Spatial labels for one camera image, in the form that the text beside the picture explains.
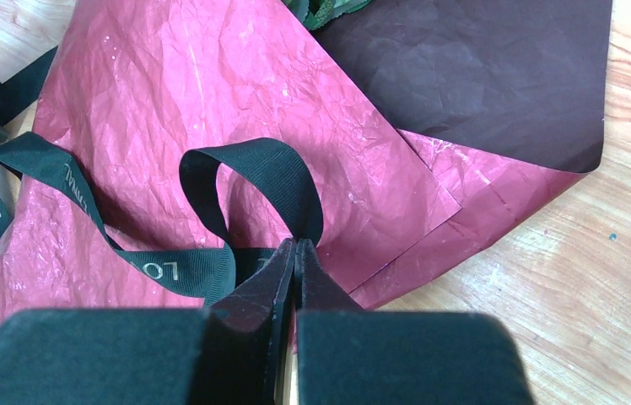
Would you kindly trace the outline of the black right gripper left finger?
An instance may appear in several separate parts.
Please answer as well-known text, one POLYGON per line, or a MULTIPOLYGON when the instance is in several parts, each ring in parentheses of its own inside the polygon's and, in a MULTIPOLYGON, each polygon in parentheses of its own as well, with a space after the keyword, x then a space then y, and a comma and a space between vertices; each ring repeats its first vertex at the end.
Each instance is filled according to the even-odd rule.
POLYGON ((0 326, 0 404, 276 404, 293 240, 203 309, 26 310, 0 326))

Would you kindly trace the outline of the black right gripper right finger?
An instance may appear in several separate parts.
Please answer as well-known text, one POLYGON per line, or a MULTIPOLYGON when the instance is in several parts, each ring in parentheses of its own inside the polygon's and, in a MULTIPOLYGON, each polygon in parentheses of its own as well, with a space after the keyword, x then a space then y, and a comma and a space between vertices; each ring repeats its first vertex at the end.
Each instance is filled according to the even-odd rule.
POLYGON ((513 338, 476 312, 370 311, 295 251, 298 393, 303 404, 532 404, 513 338))

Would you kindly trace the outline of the dark red wrapping paper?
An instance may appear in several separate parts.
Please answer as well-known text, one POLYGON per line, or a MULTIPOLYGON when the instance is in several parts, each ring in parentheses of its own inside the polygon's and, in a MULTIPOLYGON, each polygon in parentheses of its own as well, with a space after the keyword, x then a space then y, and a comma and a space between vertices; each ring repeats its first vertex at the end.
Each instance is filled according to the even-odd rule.
POLYGON ((0 324, 29 308, 198 307, 190 149, 274 138, 308 165, 317 251, 359 304, 490 247, 601 161, 608 1, 372 1, 309 32, 279 1, 0 1, 0 84, 65 192, 0 197, 0 324), (87 180, 78 184, 78 173, 87 180))

